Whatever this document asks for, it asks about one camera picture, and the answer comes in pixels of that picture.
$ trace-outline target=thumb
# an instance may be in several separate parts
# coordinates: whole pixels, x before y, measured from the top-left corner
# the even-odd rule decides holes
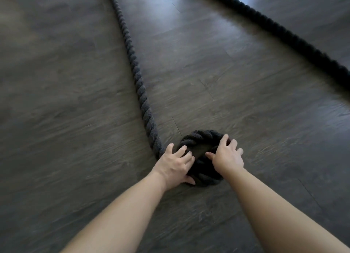
[[[195,180],[192,177],[190,177],[190,176],[185,176],[185,179],[183,180],[183,182],[191,184],[191,185],[195,185],[196,184]]]
[[[214,154],[214,153],[211,153],[211,152],[206,152],[206,153],[205,153],[205,156],[208,157],[210,160],[213,161],[213,158],[215,157],[215,154]]]

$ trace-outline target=person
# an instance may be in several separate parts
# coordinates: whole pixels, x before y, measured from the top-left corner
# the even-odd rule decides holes
[[[243,167],[237,141],[221,139],[216,154],[205,153],[215,170],[228,181],[262,247],[267,252],[345,253],[350,249],[296,209]],[[92,220],[62,253],[131,253],[137,250],[151,216],[165,191],[187,182],[195,158],[186,146],[172,153],[169,144],[152,171],[126,190]]]

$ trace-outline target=person's left hand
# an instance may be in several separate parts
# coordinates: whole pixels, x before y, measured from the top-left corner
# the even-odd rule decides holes
[[[195,180],[187,176],[188,170],[195,161],[195,157],[192,156],[192,152],[185,153],[187,146],[183,146],[176,153],[173,153],[174,144],[168,145],[165,153],[156,162],[150,174],[158,174],[165,182],[166,190],[172,189],[181,183],[189,183],[195,185]]]

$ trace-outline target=finger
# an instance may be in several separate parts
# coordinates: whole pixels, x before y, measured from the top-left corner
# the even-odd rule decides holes
[[[191,184],[191,185],[195,185],[196,184],[195,180],[192,177],[190,177],[190,176],[185,176],[183,182]]]
[[[239,148],[239,149],[237,150],[237,152],[239,153],[240,156],[242,156],[242,154],[243,154],[243,149],[242,149],[242,148]]]
[[[167,149],[165,149],[165,153],[172,154],[173,153],[173,147],[174,147],[173,143],[169,144]]]
[[[189,151],[186,155],[182,156],[181,159],[183,160],[183,163],[186,164],[192,159],[192,152]]]
[[[205,153],[205,156],[208,157],[210,160],[213,161],[213,158],[215,157],[215,154],[214,154],[214,153],[211,153],[211,152],[206,152],[206,153]]]
[[[230,148],[235,150],[237,148],[237,141],[235,139],[231,140]]]
[[[229,138],[229,135],[225,134],[220,140],[219,147],[226,146],[228,138]]]
[[[186,171],[188,172],[188,170],[190,170],[190,168],[193,166],[193,163],[195,162],[195,157],[194,156],[192,156],[191,157],[191,159],[190,159],[190,161],[188,161],[187,163],[186,163]]]
[[[183,154],[186,152],[186,150],[187,150],[187,146],[184,145],[174,154],[175,154],[176,157],[182,157]]]

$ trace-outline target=braided rope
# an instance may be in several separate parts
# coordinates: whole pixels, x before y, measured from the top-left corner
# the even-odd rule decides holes
[[[263,15],[261,12],[249,7],[239,0],[219,0],[226,6],[234,9],[239,14],[249,18],[258,24],[264,30],[278,37],[302,56],[307,58],[311,63],[329,74],[338,83],[346,88],[350,87],[350,72],[340,65],[337,61],[331,59],[326,53],[320,51],[312,44],[307,43],[304,39],[287,30],[284,26],[276,23],[271,18]]]
[[[119,3],[117,0],[111,0],[113,8],[116,12],[120,30],[123,34],[124,43],[126,52],[128,55],[129,63],[131,66],[131,71],[134,77],[134,84],[136,87],[136,93],[140,105],[141,116],[143,120],[143,125],[146,130],[148,137],[148,143],[151,146],[151,149],[157,159],[159,159],[164,153],[164,147],[158,135],[157,125],[152,116],[151,107],[147,100],[146,87],[143,83],[142,74],[140,70],[139,63],[136,58],[135,49],[131,41],[131,36],[128,27],[125,23],[125,18],[120,9]]]
[[[176,150],[179,150],[184,145],[187,147],[193,147],[199,144],[209,144],[213,147],[208,151],[211,153],[216,153],[220,140],[223,136],[223,134],[213,130],[193,131],[190,135],[186,135],[181,139]],[[223,179],[222,176],[215,171],[212,161],[207,158],[205,154],[201,155],[195,160],[193,166],[187,174],[189,176],[197,178],[202,183],[202,185],[206,186],[216,185]]]

